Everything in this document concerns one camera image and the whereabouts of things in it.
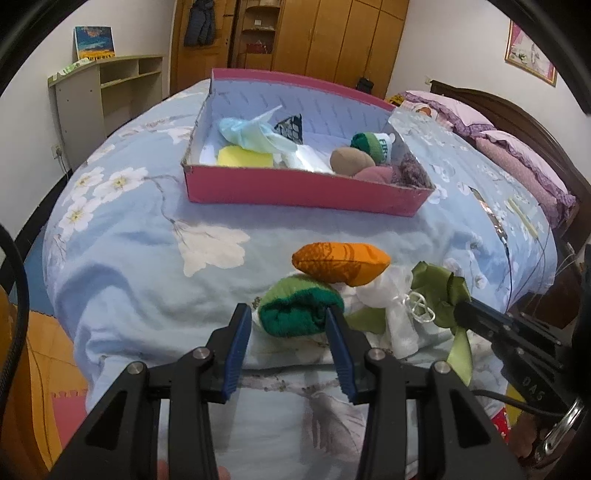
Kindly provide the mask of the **person's right hand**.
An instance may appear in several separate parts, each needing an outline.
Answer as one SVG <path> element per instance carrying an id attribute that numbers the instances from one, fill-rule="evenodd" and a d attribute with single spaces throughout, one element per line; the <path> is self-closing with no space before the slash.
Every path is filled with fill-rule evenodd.
<path id="1" fill-rule="evenodd" d="M 509 449 L 517 458 L 520 466 L 527 470 L 535 466 L 534 452 L 548 430 L 540 427 L 540 419 L 523 412 L 509 435 Z"/>

